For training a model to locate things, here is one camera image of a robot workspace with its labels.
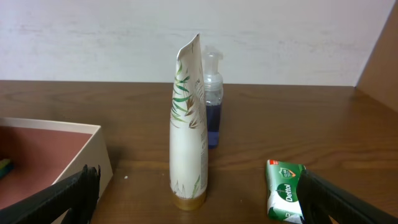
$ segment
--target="white box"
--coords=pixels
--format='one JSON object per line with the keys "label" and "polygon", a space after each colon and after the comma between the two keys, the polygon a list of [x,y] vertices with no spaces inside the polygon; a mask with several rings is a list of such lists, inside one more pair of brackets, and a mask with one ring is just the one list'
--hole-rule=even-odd
{"label": "white box", "polygon": [[97,125],[0,118],[0,157],[14,162],[14,169],[0,179],[0,209],[81,171],[85,164],[97,170],[101,166],[99,196],[113,175]]}

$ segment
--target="foam pump bottle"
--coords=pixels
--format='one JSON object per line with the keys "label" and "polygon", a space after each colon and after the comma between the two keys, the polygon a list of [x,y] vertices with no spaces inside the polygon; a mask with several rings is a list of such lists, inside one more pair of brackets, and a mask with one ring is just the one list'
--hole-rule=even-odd
{"label": "foam pump bottle", "polygon": [[202,54],[204,67],[206,115],[208,130],[208,148],[214,149],[218,145],[221,105],[223,102],[223,77],[218,73],[218,60],[223,54],[212,46],[206,46]]}

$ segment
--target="dettol soap bar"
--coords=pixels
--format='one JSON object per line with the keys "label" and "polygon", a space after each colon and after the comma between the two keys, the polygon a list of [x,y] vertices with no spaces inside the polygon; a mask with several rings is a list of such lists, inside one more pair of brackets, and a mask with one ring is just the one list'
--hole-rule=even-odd
{"label": "dettol soap bar", "polygon": [[275,160],[267,161],[268,216],[272,219],[302,223],[302,212],[296,194],[304,165]]}

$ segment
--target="white tube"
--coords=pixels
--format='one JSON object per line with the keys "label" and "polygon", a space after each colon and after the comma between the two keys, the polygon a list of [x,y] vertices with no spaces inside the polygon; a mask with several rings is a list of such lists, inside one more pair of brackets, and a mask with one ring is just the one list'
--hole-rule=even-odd
{"label": "white tube", "polygon": [[199,34],[177,55],[170,113],[170,187],[176,206],[198,208],[208,170],[205,89]]}

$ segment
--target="brown wooden surface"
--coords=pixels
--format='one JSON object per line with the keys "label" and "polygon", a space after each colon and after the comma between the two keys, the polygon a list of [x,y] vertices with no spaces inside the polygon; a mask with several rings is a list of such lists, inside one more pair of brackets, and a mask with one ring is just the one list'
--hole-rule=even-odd
{"label": "brown wooden surface", "polygon": [[114,177],[93,223],[273,223],[267,159],[305,164],[398,216],[398,114],[352,87],[330,86],[225,85],[207,201],[194,212],[177,209],[171,94],[169,83],[2,81],[0,116],[102,125]]}
{"label": "brown wooden surface", "polygon": [[358,88],[398,112],[398,3],[394,4]]}

